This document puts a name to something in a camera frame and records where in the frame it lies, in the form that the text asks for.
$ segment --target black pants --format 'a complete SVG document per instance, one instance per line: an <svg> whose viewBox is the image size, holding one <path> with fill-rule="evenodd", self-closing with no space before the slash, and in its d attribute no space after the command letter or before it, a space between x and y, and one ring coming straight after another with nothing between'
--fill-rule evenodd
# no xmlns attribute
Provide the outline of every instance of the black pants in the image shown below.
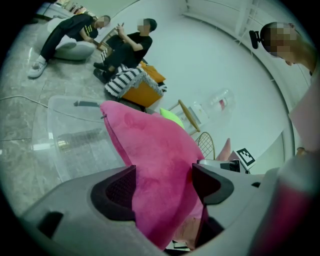
<svg viewBox="0 0 320 256"><path fill-rule="evenodd" d="M72 29L73 23L69 19L62 21L58 26L56 26L45 41L40 55L44 57L46 61L51 59L55 55L56 47L60 43L61 39L65 35L68 35Z"/></svg>
<svg viewBox="0 0 320 256"><path fill-rule="evenodd" d="M126 65L128 68L135 68L138 62L135 58L135 52L131 45L124 43L118 36L114 35L106 42L114 51L111 55L104 60L104 64L108 67L113 66L115 69L121 64Z"/></svg>

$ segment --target person wearing black clothes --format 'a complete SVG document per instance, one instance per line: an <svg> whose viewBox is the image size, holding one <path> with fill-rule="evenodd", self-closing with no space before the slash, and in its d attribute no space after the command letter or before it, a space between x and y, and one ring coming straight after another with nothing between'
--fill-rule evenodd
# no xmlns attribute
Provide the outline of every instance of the person wearing black clothes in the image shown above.
<svg viewBox="0 0 320 256"><path fill-rule="evenodd" d="M98 29L106 27L110 20L108 15L95 20L88 14L79 14L60 22L43 45L40 56L28 72L28 77L41 76L56 50L71 49L78 41L93 43L94 38L98 36Z"/></svg>
<svg viewBox="0 0 320 256"><path fill-rule="evenodd" d="M104 84L106 84L116 68L121 64L128 68L138 66L143 57L147 54L152 38L150 32L157 28L157 22L151 18L145 18L137 26L139 32L126 34L124 23L116 27L118 35L112 36L106 43L109 45L107 57L103 63L94 63L96 68L93 74Z"/></svg>

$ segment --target white bean bag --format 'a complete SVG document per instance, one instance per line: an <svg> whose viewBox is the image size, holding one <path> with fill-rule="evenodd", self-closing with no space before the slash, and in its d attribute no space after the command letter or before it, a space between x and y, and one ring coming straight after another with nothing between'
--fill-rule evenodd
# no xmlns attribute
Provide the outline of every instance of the white bean bag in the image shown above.
<svg viewBox="0 0 320 256"><path fill-rule="evenodd" d="M53 18L48 23L44 24L38 32L35 42L35 48L41 51L51 32L58 26L65 18ZM65 60L81 61L88 58L96 49L93 43L86 41L79 41L72 49L59 49L55 52L54 57Z"/></svg>

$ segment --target yellow cushion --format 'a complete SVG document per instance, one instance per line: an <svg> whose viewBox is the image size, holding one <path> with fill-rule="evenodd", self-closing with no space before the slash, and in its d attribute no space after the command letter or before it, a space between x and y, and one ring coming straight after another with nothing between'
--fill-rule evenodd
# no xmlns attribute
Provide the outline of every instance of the yellow cushion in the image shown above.
<svg viewBox="0 0 320 256"><path fill-rule="evenodd" d="M158 71L155 69L154 66L147 66L143 61L140 62L141 68L157 83L161 83L166 80Z"/></svg>
<svg viewBox="0 0 320 256"><path fill-rule="evenodd" d="M184 124L182 123L182 121L180 120L179 117L177 117L174 113L165 110L164 108L160 107L160 114L161 116L163 116L166 119L170 119L171 121L174 121L175 123L177 123L178 125L180 125L183 129L185 129Z"/></svg>

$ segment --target black t-shirt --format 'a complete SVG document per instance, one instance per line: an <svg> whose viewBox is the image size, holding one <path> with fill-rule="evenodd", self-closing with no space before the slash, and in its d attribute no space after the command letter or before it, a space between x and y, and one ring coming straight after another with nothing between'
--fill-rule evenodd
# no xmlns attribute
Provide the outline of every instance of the black t-shirt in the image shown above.
<svg viewBox="0 0 320 256"><path fill-rule="evenodd" d="M98 30L93 27L94 18L88 14L74 15L59 24L60 27L68 30L66 35L70 38L74 38L77 41L83 41L83 37L79 34L80 30L84 28L84 31L88 37L96 38L98 36Z"/></svg>
<svg viewBox="0 0 320 256"><path fill-rule="evenodd" d="M147 54L151 44L152 44L152 38L150 36L140 36L139 32L128 34L128 37L133 40L136 44L141 44L143 49L137 50L134 52L134 57L139 63L142 61L144 56Z"/></svg>

